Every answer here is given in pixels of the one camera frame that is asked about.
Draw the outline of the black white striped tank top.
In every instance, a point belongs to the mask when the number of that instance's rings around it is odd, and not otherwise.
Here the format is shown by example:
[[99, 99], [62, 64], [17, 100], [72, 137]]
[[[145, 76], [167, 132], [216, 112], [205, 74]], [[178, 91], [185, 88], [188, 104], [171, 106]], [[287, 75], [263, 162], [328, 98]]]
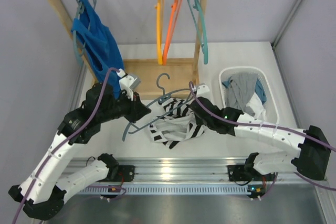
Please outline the black white striped tank top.
[[197, 138], [205, 133], [198, 125], [190, 103], [179, 98], [169, 98], [161, 104], [165, 116], [149, 125], [150, 138], [173, 149], [178, 143]]

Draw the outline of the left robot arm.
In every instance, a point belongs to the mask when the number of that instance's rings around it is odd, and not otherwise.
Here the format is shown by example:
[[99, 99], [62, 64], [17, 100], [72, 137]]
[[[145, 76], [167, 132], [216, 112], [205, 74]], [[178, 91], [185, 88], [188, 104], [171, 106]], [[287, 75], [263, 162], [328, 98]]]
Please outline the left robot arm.
[[74, 155], [100, 132], [101, 124], [125, 118], [131, 123], [151, 113], [137, 92], [130, 99], [126, 91], [115, 98], [113, 87], [96, 83], [86, 92], [82, 105], [67, 113], [54, 140], [32, 174], [8, 193], [20, 203], [30, 218], [49, 220], [60, 212], [76, 193], [95, 182], [112, 181], [119, 173], [119, 162], [103, 153], [90, 165], [72, 175], [61, 177]]

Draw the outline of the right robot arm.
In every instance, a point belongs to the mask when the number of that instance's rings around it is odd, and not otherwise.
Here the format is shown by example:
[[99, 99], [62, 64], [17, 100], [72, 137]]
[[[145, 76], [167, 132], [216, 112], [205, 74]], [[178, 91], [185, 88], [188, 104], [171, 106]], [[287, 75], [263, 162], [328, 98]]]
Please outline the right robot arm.
[[291, 129], [256, 119], [239, 109], [219, 109], [211, 101], [199, 97], [190, 105], [196, 123], [218, 134], [228, 134], [265, 143], [278, 148], [275, 153], [251, 153], [244, 165], [246, 176], [258, 180], [270, 173], [296, 172], [317, 181], [324, 180], [331, 146], [322, 129]]

